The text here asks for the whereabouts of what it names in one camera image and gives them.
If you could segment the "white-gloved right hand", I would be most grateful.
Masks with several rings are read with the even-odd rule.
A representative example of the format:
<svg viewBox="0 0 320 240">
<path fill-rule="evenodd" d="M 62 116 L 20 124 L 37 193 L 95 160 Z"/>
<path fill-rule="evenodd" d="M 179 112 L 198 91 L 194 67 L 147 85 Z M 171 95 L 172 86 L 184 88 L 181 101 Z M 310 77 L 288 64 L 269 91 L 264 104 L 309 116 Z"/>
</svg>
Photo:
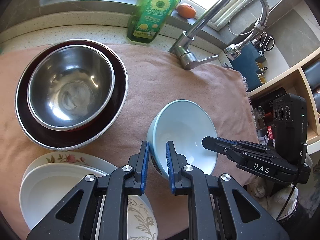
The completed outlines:
<svg viewBox="0 0 320 240">
<path fill-rule="evenodd" d="M 268 188 L 270 183 L 265 179 L 256 177 L 244 188 L 248 193 L 276 220 L 286 222 L 289 219 L 308 219 L 304 207 L 299 203 L 298 189 L 290 185 L 271 194 Z"/>
</svg>

